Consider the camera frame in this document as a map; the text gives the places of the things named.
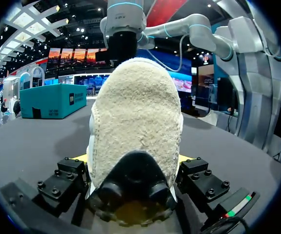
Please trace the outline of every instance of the screw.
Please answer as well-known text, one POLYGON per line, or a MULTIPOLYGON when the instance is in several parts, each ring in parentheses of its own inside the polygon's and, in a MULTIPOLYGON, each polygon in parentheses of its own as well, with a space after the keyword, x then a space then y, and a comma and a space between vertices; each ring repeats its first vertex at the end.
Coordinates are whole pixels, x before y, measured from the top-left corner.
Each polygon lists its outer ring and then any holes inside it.
POLYGON ((199 179, 199 173, 193 173, 193 179, 199 179))
POLYGON ((208 189, 207 194, 208 196, 214 196, 214 189, 208 189))
POLYGON ((206 176, 207 176, 207 175, 210 176, 210 175, 212 174, 212 171, 208 169, 208 170, 206 170, 206 171, 204 172, 204 174, 205 174, 206 176))
POLYGON ((52 194, 54 196, 59 196, 60 195, 60 191, 58 189, 52 189, 52 194))
POLYGON ((38 182, 38 188, 41 189, 41 188, 44 188, 44 187, 45 187, 44 182, 40 180, 40 181, 38 182))
POLYGON ((68 178, 68 179, 72 179, 72 178, 73 178, 73 174, 70 173, 70 172, 68 172, 68 173, 67 173, 67 178, 68 178))
POLYGON ((222 187, 223 188, 228 188, 229 187, 229 181, 227 181, 227 180, 224 181, 223 184, 222 184, 222 187))

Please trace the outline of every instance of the table surface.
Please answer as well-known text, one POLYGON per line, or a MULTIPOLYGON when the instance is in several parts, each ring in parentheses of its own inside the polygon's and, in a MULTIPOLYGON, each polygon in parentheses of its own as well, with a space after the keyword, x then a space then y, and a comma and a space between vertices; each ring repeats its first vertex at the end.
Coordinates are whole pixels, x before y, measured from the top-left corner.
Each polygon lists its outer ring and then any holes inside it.
MULTIPOLYGON (((57 162, 83 155, 89 141, 89 118, 95 100, 65 119, 17 118, 0 127, 0 187, 19 177, 35 186, 53 174, 57 162)), ((184 115, 180 154, 201 157, 221 180, 261 197, 245 216, 249 225, 264 212, 281 182, 281 164, 233 134, 184 115)), ((240 232, 240 225, 234 229, 240 232)))

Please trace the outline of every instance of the teal box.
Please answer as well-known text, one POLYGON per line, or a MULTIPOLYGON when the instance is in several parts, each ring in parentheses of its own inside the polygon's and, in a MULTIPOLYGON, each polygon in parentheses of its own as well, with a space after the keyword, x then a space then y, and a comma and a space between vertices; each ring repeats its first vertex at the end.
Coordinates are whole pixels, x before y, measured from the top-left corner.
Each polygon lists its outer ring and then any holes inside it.
POLYGON ((23 118, 62 119, 86 106, 86 86, 52 84, 20 90, 23 118))

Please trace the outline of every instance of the logo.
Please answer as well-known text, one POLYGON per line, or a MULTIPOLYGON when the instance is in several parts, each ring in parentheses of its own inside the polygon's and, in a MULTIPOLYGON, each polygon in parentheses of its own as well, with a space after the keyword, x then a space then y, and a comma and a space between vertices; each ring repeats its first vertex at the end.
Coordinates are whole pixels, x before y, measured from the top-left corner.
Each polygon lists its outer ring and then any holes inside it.
POLYGON ((72 106, 74 104, 74 93, 69 94, 69 105, 72 106))
POLYGON ((204 61, 204 65, 206 65, 206 64, 208 64, 208 60, 209 60, 209 56, 207 56, 207 55, 205 55, 204 57, 203 57, 203 61, 204 61))

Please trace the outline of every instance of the yellow pad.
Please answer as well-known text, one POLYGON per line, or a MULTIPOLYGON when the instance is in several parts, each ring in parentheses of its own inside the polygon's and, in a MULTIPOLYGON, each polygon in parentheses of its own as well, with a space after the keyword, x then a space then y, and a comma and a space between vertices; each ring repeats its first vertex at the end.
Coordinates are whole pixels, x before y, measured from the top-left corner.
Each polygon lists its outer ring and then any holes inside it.
MULTIPOLYGON (((79 156, 79 157, 74 157, 74 158, 71 158, 71 159, 74 159, 74 160, 75 160, 75 159, 78 159, 78 160, 80 160, 80 161, 87 162, 87 155, 84 154, 84 155, 81 155, 81 156, 79 156)), ((195 159, 195 158, 191 158, 191 157, 186 157, 186 156, 184 156, 184 155, 180 155, 180 162, 186 161, 186 160, 188 160, 188 159, 193 160, 193 159, 195 159)))

